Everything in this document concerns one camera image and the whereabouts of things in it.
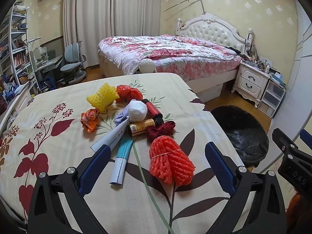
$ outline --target white ball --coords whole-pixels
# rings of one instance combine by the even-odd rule
[[[141,73],[153,73],[155,72],[155,63],[152,59],[143,59],[140,61],[139,69]]]
[[[132,100],[128,104],[128,114],[132,122],[143,121],[147,115],[147,106],[142,101]]]

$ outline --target mattress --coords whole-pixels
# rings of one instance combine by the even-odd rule
[[[183,144],[196,166],[194,186],[175,187],[149,174],[149,146],[146,135],[135,138],[144,176],[153,197],[176,234],[205,233],[216,220],[229,194],[222,191],[208,161],[205,145],[213,141],[219,150],[243,165],[229,139],[214,117],[183,80],[171,73],[136,74],[101,79],[35,96],[10,127],[1,146],[0,196],[18,215],[28,218],[36,176],[63,173],[94,154],[90,146],[114,128],[113,119],[124,104],[113,103],[101,113],[97,128],[87,133],[80,123],[81,113],[92,108],[86,97],[105,82],[128,84],[140,89],[164,116],[176,122],[173,137]],[[109,234],[167,233],[168,230],[142,182],[133,149],[123,185],[109,184],[112,160],[98,178],[92,192],[84,197],[91,211]],[[64,195],[60,199],[72,228],[80,231]],[[250,196],[246,210],[252,203]]]
[[[218,44],[187,37],[110,37],[99,43],[100,54],[124,74],[133,74],[144,58],[152,59],[157,72],[178,74],[184,81],[205,78],[235,69],[236,53]]]

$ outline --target headboard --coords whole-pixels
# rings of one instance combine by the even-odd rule
[[[200,40],[208,40],[210,42],[231,46],[245,53],[245,38],[237,33],[237,29],[228,22],[216,17],[211,13],[206,13],[200,17],[194,18],[182,26],[182,19],[178,18],[177,35],[181,37],[191,37]]]

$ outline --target bed frame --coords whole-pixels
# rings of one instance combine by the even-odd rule
[[[238,34],[237,29],[211,13],[187,21],[185,25],[183,25],[182,19],[178,18],[176,35],[208,40],[222,46],[231,46],[245,54],[245,39]],[[124,75],[122,70],[119,70],[101,52],[99,52],[99,60],[101,73],[106,77]],[[222,85],[236,78],[238,68],[222,74],[190,80],[186,83],[203,102],[206,102],[220,95]]]

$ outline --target black bottle cap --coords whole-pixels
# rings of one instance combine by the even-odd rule
[[[156,118],[154,121],[155,121],[156,127],[164,123],[162,118]]]

